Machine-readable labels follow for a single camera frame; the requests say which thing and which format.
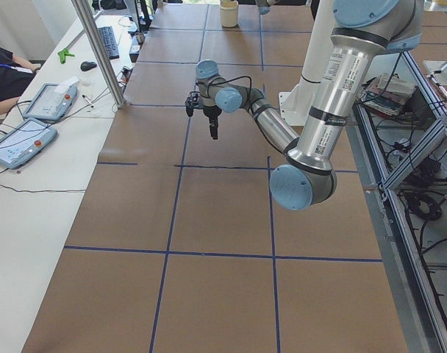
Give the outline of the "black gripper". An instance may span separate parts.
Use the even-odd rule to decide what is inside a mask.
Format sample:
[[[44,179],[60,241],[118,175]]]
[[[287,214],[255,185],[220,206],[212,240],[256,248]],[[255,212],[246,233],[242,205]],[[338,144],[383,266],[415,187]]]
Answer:
[[[209,119],[210,136],[213,140],[218,139],[218,116],[220,115],[220,108],[218,106],[204,106],[204,115]]]

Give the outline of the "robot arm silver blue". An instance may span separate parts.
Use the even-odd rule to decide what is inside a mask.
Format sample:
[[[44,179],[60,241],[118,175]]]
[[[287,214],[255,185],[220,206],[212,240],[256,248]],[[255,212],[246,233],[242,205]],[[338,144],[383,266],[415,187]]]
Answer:
[[[260,15],[266,15],[270,12],[271,6],[278,4],[280,0],[256,0],[255,4]]]
[[[303,210],[327,200],[337,177],[330,157],[374,57],[415,48],[421,38],[422,1],[320,1],[308,53],[322,69],[304,127],[296,132],[252,86],[234,85],[218,65],[203,60],[196,66],[198,92],[187,110],[203,110],[210,131],[218,116],[245,110],[286,163],[270,177],[274,200],[288,210]]]

